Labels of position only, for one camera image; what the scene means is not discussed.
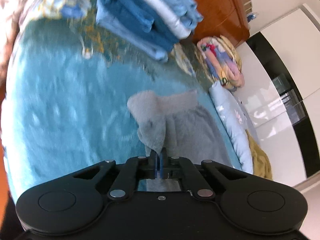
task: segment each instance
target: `bed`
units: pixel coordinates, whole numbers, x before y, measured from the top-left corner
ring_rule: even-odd
[[[224,33],[237,45],[246,39],[248,26],[238,2],[227,1],[236,14],[221,21],[241,15],[235,28],[238,34]],[[184,41],[175,46],[166,63],[155,61],[95,25],[95,14],[93,6],[82,21],[33,20],[18,35],[1,113],[4,162],[14,201],[30,187],[94,163],[106,159],[124,163],[144,155],[137,124],[127,109],[129,97],[144,90],[159,96],[197,90],[198,102],[214,119],[232,166],[241,169],[208,95],[212,80],[196,46]],[[217,25],[212,34],[219,28],[226,32]],[[204,29],[210,33],[208,23],[199,33]],[[84,45],[93,49],[88,58],[82,55]],[[195,155],[192,161],[201,160]]]

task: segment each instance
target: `silver rivet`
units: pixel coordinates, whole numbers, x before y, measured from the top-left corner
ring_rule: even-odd
[[[167,198],[165,196],[159,196],[158,200],[166,200]]]
[[[213,192],[206,188],[198,190],[197,193],[200,197],[211,197],[213,195]]]
[[[110,191],[111,197],[123,197],[125,195],[125,192],[122,189],[114,189]]]

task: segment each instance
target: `mattress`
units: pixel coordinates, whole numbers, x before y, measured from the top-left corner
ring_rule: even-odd
[[[102,160],[124,163],[144,155],[127,109],[128,98],[143,90],[168,96],[196,89],[232,165],[241,169],[202,82],[183,71],[176,57],[157,62],[94,22],[95,8],[84,21],[31,21],[15,44],[1,114],[13,200],[35,185]],[[92,56],[83,57],[83,43],[92,45]],[[191,51],[194,65],[191,47],[185,51]],[[196,74],[204,76],[197,69]],[[200,161],[195,154],[195,162]]]

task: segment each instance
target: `brown leather headboard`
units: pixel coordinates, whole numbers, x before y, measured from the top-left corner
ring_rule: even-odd
[[[249,38],[249,25],[241,0],[196,0],[204,16],[195,30],[193,41],[206,36],[226,36],[234,46]]]

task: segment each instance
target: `black stripe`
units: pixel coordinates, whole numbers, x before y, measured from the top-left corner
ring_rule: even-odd
[[[279,95],[284,96],[289,92],[294,95],[295,99],[293,98],[292,101],[297,101],[296,103],[298,103],[294,107],[294,112],[299,113],[300,119],[297,121],[297,119],[290,118],[290,120],[300,146],[307,177],[310,177],[320,171],[320,157],[316,137],[308,112],[303,104],[302,96],[288,69],[262,33],[259,32],[250,37],[247,40],[247,44],[261,62],[271,80],[279,76],[284,77],[283,80],[287,80],[287,84],[284,86],[285,89],[278,90]]]

